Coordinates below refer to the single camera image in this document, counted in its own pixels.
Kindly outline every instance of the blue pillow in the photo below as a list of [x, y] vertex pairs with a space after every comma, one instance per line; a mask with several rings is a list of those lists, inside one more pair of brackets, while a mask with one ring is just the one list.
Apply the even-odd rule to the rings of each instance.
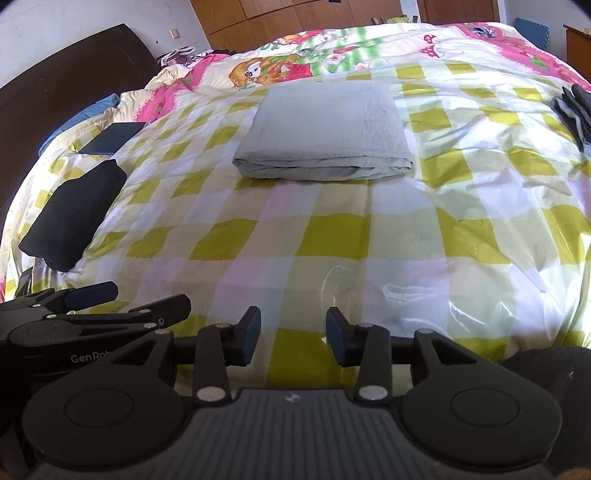
[[116, 93], [113, 93], [112, 95], [109, 95], [107, 98], [103, 98], [102, 100], [99, 100], [98, 102], [94, 103], [93, 105], [86, 107], [80, 113], [75, 114], [65, 124], [63, 124], [55, 132], [53, 132], [47, 140], [45, 140], [45, 142], [43, 143], [43, 145], [39, 149], [39, 156], [41, 157], [41, 154], [49, 146], [51, 141], [55, 137], [57, 137], [59, 134], [61, 134], [62, 132], [65, 132], [69, 128], [74, 127], [75, 125], [78, 125], [79, 123], [83, 122], [84, 120], [86, 120], [88, 118], [105, 113], [105, 110], [107, 110], [108, 108], [110, 108], [112, 106], [117, 106], [118, 103], [119, 103], [119, 95], [117, 95]]

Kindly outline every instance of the wooden wardrobe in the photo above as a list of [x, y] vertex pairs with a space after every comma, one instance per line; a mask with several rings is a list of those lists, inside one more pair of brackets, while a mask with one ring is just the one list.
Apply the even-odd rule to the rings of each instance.
[[499, 0], [417, 0], [423, 23], [498, 22]]
[[212, 48], [243, 52], [304, 30], [400, 17], [400, 0], [191, 0]]

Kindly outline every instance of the comforter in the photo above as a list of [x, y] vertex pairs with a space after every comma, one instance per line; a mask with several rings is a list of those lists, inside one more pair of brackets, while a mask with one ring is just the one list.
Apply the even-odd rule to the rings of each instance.
[[[350, 79], [389, 85], [416, 156], [411, 174], [238, 174], [232, 156], [269, 88]], [[36, 290], [115, 281], [119, 298], [95, 312], [185, 293], [193, 310], [177, 335], [257, 305], [261, 338], [249, 367], [230, 368], [237, 384], [352, 382], [326, 343], [330, 306], [393, 335], [427, 327], [496, 360], [588, 346], [591, 167], [549, 107], [574, 82], [590, 88], [501, 24], [303, 32], [217, 61], [198, 85], [160, 97], [172, 104], [145, 104], [153, 122], [115, 156], [128, 181], [65, 274], [18, 241], [59, 184], [103, 160], [77, 153], [98, 129], [79, 128], [42, 156], [2, 237], [6, 297], [34, 265]]]

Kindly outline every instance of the folded gray cloth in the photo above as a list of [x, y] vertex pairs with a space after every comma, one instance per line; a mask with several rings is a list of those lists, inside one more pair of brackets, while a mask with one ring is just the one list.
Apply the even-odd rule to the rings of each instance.
[[379, 179], [413, 155], [387, 83], [303, 81], [269, 90], [233, 163], [255, 179]]

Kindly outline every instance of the wooden headboard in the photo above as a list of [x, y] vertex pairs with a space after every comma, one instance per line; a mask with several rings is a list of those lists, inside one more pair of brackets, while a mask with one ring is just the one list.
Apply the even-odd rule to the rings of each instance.
[[143, 88], [159, 71], [142, 41], [117, 25], [54, 53], [0, 89], [0, 229], [41, 144], [111, 93]]

